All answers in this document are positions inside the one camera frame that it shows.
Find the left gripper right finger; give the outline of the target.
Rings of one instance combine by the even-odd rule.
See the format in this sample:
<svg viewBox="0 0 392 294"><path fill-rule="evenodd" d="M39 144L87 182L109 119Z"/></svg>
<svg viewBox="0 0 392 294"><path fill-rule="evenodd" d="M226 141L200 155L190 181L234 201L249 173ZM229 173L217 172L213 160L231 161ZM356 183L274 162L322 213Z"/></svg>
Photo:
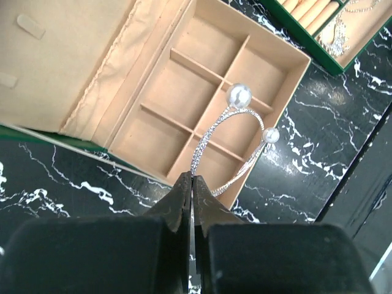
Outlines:
<svg viewBox="0 0 392 294"><path fill-rule="evenodd" d="M192 177L196 269L201 277L202 293L220 293L217 289L222 271L232 260L229 255L230 229L244 222L228 210L208 188L202 176Z"/></svg>

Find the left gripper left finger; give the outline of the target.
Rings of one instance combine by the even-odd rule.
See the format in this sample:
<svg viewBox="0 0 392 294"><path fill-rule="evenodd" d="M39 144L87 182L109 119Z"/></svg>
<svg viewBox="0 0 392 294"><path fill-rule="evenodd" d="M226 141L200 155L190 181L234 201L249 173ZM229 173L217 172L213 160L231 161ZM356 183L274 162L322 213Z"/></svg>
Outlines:
<svg viewBox="0 0 392 294"><path fill-rule="evenodd" d="M168 194L144 213L164 223L158 247L158 293L188 292L191 192L192 175L187 171L180 174Z"/></svg>

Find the green jewelry box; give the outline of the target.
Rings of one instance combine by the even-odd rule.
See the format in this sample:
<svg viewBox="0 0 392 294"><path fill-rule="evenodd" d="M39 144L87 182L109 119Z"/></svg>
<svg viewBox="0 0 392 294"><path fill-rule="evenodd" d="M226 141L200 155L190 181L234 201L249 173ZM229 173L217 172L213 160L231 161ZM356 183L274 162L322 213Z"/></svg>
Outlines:
<svg viewBox="0 0 392 294"><path fill-rule="evenodd" d="M173 185L231 85L274 127L310 62L222 1L2 1L1 125Z"/></svg>

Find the green jewelry tray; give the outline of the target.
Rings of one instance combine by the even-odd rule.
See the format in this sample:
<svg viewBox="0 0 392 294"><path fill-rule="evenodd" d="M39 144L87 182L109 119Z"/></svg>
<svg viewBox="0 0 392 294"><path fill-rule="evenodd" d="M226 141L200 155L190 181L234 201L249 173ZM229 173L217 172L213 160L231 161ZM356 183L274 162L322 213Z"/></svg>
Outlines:
<svg viewBox="0 0 392 294"><path fill-rule="evenodd" d="M391 23L391 1L262 1L331 75L344 73Z"/></svg>

